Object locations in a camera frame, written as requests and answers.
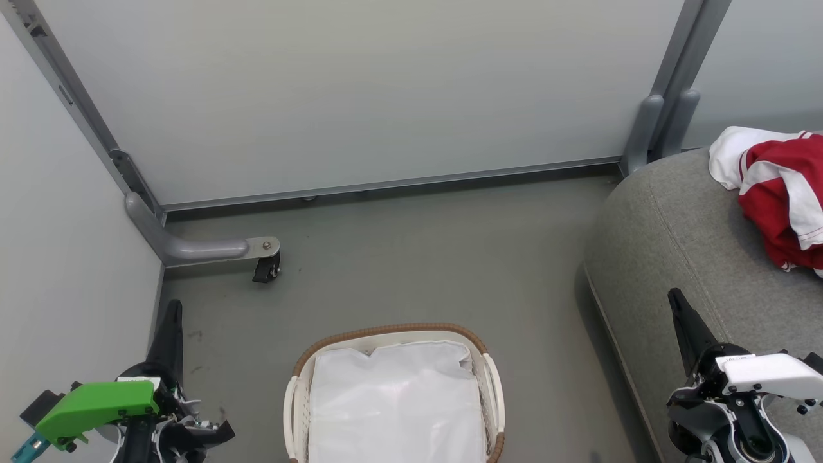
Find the metal frame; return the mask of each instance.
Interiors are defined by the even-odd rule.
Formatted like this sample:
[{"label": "metal frame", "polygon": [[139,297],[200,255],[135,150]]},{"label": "metal frame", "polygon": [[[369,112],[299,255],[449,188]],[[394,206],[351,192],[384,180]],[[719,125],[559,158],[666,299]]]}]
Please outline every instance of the metal frame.
[{"label": "metal frame", "polygon": [[502,177],[506,175],[530,174],[535,172],[557,171],[560,169],[570,169],[572,167],[601,166],[604,164],[615,164],[620,157],[601,157],[598,159],[588,159],[585,161],[554,162],[551,164],[540,164],[537,166],[510,167],[507,169],[496,169],[493,171],[467,172],[465,174],[436,175],[431,177],[420,177],[408,180],[390,180],[385,182],[374,182],[359,185],[334,186],[329,188],[303,189],[298,191],[287,191],[284,193],[256,194],[252,196],[239,196],[236,198],[207,199],[203,201],[191,201],[187,203],[172,203],[163,206],[168,213],[178,211],[188,211],[203,208],[218,208],[223,206],[236,206],[240,204],[263,203],[267,201],[279,201],[282,199],[310,199],[314,196],[327,194],[355,193],[359,191],[371,191],[375,189],[399,188],[403,186],[431,185],[438,183],[456,182],[461,180],[488,179]]},{"label": "metal frame", "polygon": [[266,259],[280,253],[280,241],[274,236],[210,241],[178,238],[160,225],[140,195],[133,191],[126,194],[125,208],[135,227],[169,269],[206,262]]},{"label": "metal frame", "polygon": [[732,0],[686,0],[652,91],[640,104],[625,145],[621,172],[681,151],[700,93],[691,88]]},{"label": "metal frame", "polygon": [[272,261],[280,252],[280,241],[273,236],[189,241],[169,234],[163,228],[165,210],[157,203],[132,158],[117,145],[34,0],[0,0],[0,12],[86,136],[114,183],[123,191],[128,216],[166,268],[261,259],[257,271],[270,269],[269,276],[277,276],[279,260]]}]

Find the white stripe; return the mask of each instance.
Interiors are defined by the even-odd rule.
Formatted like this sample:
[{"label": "white stripe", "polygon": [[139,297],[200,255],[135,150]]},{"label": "white stripe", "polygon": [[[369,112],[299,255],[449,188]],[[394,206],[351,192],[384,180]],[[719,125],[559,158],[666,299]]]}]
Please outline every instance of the white stripe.
[{"label": "white stripe", "polygon": [[788,191],[788,221],[797,233],[800,249],[823,243],[823,208],[815,190],[802,173],[769,161],[757,161],[749,167],[740,195],[762,182],[782,178]]}]

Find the laundry basket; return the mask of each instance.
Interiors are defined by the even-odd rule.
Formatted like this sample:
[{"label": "laundry basket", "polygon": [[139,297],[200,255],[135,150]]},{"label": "laundry basket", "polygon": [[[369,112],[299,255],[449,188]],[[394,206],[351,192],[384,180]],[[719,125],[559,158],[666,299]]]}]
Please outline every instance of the laundry basket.
[{"label": "laundry basket", "polygon": [[506,420],[497,367],[480,338],[462,326],[447,323],[380,326],[331,336],[311,346],[297,361],[283,401],[283,434],[291,463],[309,463],[309,390],[314,362],[319,354],[341,348],[371,354],[378,347],[421,341],[453,341],[468,348],[472,373],[477,377],[480,390],[482,425],[486,430],[486,462],[496,463],[503,452]]}]

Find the robotic arm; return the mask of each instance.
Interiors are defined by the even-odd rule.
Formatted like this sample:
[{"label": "robotic arm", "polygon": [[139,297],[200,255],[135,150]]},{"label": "robotic arm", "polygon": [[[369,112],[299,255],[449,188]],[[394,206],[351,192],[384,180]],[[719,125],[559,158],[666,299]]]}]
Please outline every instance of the robotic arm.
[{"label": "robotic arm", "polygon": [[172,301],[146,361],[116,381],[75,382],[60,395],[44,391],[20,415],[35,433],[12,462],[31,463],[51,446],[74,452],[95,429],[118,445],[111,463],[202,463],[209,448],[233,438],[228,422],[200,419],[200,401],[183,392],[182,316],[183,305]]},{"label": "robotic arm", "polygon": [[755,355],[719,343],[679,289],[669,292],[686,386],[667,403],[669,437],[686,461],[814,463],[801,439],[782,434],[766,407],[776,397],[810,414],[823,400],[823,358]]}]

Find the gray floor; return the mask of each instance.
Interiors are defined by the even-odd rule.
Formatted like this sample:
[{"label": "gray floor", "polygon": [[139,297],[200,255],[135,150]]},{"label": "gray floor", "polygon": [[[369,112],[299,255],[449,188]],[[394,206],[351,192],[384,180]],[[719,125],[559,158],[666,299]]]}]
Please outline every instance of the gray floor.
[{"label": "gray floor", "polygon": [[321,198],[172,222],[192,238],[276,235],[283,273],[170,275],[184,304],[185,386],[237,432],[210,461],[287,462],[281,408],[297,358],[330,334],[447,321],[503,380],[502,461],[653,461],[585,292],[584,236],[616,177]]}]

